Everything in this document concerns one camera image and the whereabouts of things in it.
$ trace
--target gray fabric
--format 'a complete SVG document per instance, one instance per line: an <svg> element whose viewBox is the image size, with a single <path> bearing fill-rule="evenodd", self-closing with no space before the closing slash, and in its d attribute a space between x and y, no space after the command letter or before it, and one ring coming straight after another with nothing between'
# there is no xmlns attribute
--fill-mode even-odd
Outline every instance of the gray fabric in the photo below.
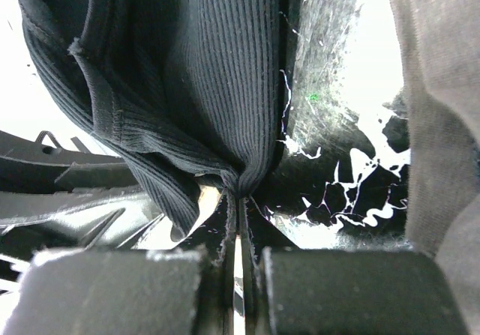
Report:
<svg viewBox="0 0 480 335"><path fill-rule="evenodd" d="M480 0L391 0L408 94L406 234L436 256L480 334Z"/></svg>
<svg viewBox="0 0 480 335"><path fill-rule="evenodd" d="M466 323L480 334L480 196L455 219L436 255Z"/></svg>

